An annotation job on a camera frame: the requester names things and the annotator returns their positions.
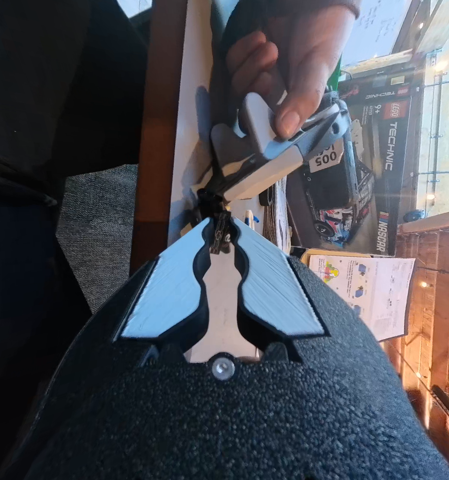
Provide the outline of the printed instruction sheet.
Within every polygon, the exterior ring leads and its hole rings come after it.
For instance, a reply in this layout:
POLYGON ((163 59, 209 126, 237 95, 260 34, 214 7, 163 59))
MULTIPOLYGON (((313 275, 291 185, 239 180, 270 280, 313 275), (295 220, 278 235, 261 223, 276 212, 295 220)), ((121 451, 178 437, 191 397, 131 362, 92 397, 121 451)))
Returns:
POLYGON ((360 317, 378 342, 408 334, 415 258, 313 250, 302 262, 360 317))

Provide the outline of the open instruction booklet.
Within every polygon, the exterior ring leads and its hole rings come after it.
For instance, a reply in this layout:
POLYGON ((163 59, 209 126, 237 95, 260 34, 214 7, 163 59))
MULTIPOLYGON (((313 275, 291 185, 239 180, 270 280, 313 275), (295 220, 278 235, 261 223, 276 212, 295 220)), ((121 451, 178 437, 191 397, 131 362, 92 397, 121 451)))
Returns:
POLYGON ((276 190, 273 205, 264 207, 262 235, 285 254, 290 254, 292 230, 288 221, 287 177, 274 185, 276 190))

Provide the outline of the person's black pants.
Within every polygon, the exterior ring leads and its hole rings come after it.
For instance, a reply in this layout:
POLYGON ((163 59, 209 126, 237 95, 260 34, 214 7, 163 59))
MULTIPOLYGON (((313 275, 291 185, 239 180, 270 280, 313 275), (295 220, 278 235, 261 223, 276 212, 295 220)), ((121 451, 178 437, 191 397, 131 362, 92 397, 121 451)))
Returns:
POLYGON ((0 1, 0 466, 91 315, 56 237, 66 179, 137 163, 146 69, 118 1, 0 1))

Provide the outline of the black brick plate assembly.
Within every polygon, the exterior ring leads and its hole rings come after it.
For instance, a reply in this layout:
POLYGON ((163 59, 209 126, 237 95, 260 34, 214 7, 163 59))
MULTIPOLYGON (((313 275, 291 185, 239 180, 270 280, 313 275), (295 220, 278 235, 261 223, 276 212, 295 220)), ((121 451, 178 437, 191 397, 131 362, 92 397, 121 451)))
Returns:
POLYGON ((192 198, 188 199, 185 207, 180 237, 185 236, 204 219, 212 220, 217 239, 223 240, 227 236, 231 211, 222 196, 210 189, 198 188, 196 191, 192 191, 192 198))

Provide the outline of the toy car picture box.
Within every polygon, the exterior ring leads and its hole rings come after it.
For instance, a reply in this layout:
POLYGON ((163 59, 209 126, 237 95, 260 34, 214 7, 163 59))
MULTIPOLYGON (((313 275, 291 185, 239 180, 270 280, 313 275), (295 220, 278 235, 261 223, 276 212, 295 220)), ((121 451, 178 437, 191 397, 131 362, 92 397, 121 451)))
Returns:
POLYGON ((340 84, 350 132, 287 178, 292 247, 395 255, 414 90, 406 75, 340 84))

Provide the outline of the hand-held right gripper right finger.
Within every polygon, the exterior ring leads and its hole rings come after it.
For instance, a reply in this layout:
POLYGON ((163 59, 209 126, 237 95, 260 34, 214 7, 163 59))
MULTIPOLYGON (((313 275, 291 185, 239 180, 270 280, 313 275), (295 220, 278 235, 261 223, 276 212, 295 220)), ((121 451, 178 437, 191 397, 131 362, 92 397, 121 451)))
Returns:
POLYGON ((294 342, 329 336, 290 257, 237 218, 230 220, 240 334, 259 351, 280 343, 297 355, 294 342))

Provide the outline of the person's left forearm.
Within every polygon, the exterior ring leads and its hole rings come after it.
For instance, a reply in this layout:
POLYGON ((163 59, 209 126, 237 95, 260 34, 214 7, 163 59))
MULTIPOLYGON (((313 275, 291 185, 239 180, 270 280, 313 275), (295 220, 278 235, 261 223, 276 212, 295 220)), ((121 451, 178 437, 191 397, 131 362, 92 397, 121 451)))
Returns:
POLYGON ((340 6, 348 9, 357 19, 360 15, 361 0, 267 0, 270 16, 301 15, 329 7, 340 6))

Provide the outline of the person's left hand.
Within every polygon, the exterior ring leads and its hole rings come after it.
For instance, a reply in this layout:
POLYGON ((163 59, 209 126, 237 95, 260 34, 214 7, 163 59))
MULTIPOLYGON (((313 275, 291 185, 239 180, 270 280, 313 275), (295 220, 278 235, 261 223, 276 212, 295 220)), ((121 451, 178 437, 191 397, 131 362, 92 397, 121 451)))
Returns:
POLYGON ((238 1, 221 38, 236 98, 263 98, 281 75, 287 92, 277 106, 275 131, 290 139, 317 111, 357 18, 345 7, 271 16, 266 1, 238 1))

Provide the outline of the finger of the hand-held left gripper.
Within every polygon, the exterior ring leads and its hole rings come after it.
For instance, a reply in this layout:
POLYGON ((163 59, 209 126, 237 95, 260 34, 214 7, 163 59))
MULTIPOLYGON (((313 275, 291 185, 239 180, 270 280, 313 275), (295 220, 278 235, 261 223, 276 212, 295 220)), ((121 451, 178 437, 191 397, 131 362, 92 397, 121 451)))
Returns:
POLYGON ((197 194, 199 190, 204 190, 209 194, 224 194, 256 168, 257 162, 253 155, 224 166, 219 165, 218 161, 214 160, 199 181, 192 185, 190 189, 193 194, 197 194))
POLYGON ((270 160, 256 171, 229 187, 223 193, 223 199, 229 203, 248 200, 297 170, 303 163, 303 156, 297 146, 291 146, 278 157, 270 160))

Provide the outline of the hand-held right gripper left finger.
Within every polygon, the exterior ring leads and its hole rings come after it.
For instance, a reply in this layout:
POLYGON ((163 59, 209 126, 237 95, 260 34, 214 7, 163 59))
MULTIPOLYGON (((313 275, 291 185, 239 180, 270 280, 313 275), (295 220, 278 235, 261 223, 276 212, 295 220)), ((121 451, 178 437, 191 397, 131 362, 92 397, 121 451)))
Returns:
POLYGON ((206 334, 209 306, 204 276, 211 266, 214 222, 206 218, 154 261, 115 339, 177 345, 185 353, 206 334))

